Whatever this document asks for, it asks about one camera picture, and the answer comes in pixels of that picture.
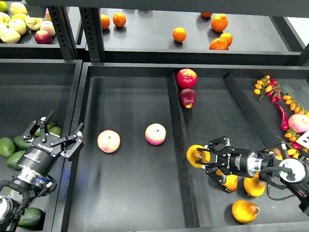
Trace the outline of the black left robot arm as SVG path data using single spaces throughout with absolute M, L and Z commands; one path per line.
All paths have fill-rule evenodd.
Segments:
M 63 156 L 71 161 L 84 146 L 83 123 L 73 134 L 60 137 L 48 131 L 48 124 L 54 117 L 54 113 L 50 112 L 48 116 L 30 123 L 22 135 L 29 147 L 17 161 L 20 173 L 11 180 L 0 182 L 2 189 L 11 189 L 9 195 L 0 197 L 2 232 L 14 232 L 30 203 L 55 191 L 57 184 L 49 173 L 57 159 Z

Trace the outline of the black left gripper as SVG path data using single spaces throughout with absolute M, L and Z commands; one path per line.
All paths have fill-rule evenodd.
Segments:
M 32 145 L 19 159 L 18 165 L 21 168 L 28 167 L 43 177 L 49 174 L 59 155 L 73 161 L 84 146 L 84 123 L 80 123 L 72 135 L 60 138 L 48 131 L 48 124 L 53 122 L 54 118 L 54 111 L 51 111 L 47 116 L 31 121 L 22 135 L 23 140 L 26 143 L 32 142 Z M 40 136 L 34 139 L 37 130 L 40 131 Z

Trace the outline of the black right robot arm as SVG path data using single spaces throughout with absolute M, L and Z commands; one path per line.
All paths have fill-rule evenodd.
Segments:
M 198 147 L 199 153 L 210 152 L 215 156 L 215 162 L 206 162 L 201 157 L 195 163 L 201 165 L 212 179 L 226 182 L 228 175 L 253 178 L 259 174 L 261 181 L 277 188 L 288 189 L 300 200 L 299 208 L 309 214 L 309 154 L 303 150 L 298 159 L 280 160 L 272 151 L 266 149 L 254 152 L 247 149 L 234 148 L 228 137 L 220 137 L 208 145 Z

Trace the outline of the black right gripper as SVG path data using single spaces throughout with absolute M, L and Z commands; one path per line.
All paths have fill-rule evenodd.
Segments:
M 216 146 L 225 145 L 221 150 L 217 150 Z M 227 181 L 226 175 L 237 175 L 241 177 L 254 177 L 256 171 L 251 169 L 253 164 L 250 159 L 256 159 L 256 153 L 247 149 L 232 148 L 230 146 L 229 137 L 223 136 L 209 141 L 208 145 L 202 148 L 197 148 L 198 151 L 207 151 L 218 155 L 217 162 L 221 166 L 219 168 L 212 167 L 210 164 L 203 165 L 206 175 L 217 184 L 225 184 Z

